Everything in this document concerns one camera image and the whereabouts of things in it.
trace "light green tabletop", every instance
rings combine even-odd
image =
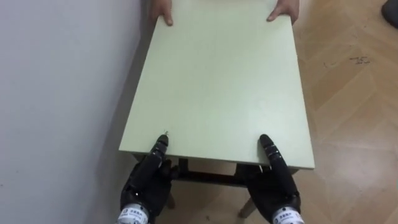
[[[158,20],[119,150],[267,164],[261,134],[291,167],[314,168],[290,18],[274,0],[173,0]]]

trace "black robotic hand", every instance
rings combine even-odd
[[[269,223],[303,224],[300,194],[290,170],[268,136],[262,135],[260,143],[270,167],[243,167],[243,176],[252,201]]]
[[[149,155],[134,167],[121,193],[122,214],[119,218],[132,217],[130,220],[134,222],[131,223],[152,223],[159,216],[169,198],[171,181],[178,177],[178,167],[172,167],[172,162],[165,160],[167,146],[168,138],[162,135]],[[136,213],[144,216],[144,221],[138,217],[139,222],[136,222]]]

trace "human hand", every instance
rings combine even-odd
[[[173,25],[172,19],[172,0],[152,0],[150,3],[150,18],[153,23],[159,16],[163,16],[168,26]]]
[[[267,18],[268,22],[274,21],[280,15],[289,15],[292,24],[299,18],[299,0],[278,0],[275,9]]]

